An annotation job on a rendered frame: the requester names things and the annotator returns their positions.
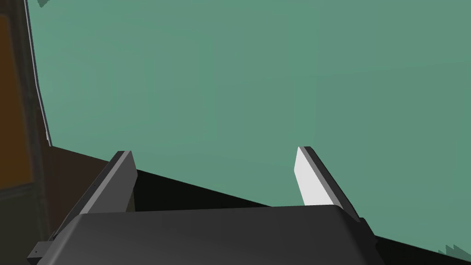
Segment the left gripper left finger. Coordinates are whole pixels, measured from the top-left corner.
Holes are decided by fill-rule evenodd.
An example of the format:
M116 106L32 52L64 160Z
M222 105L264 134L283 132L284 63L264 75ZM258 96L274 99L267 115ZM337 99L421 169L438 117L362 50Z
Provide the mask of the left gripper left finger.
M67 214L52 238L55 239L80 214L125 212L137 177L138 172L132 152L130 150L116 152Z

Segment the brown wooden door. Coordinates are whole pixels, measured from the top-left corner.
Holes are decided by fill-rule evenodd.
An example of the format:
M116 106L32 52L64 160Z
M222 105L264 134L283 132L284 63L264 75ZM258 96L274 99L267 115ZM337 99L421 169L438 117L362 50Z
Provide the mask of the brown wooden door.
M0 0L0 265L27 256L50 228L25 0Z

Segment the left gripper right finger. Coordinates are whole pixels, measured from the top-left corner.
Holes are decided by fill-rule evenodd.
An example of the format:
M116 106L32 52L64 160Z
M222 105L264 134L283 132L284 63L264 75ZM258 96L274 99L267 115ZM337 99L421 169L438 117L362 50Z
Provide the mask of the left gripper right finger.
M360 222L348 197L311 147L298 147L294 174L304 205L336 205Z

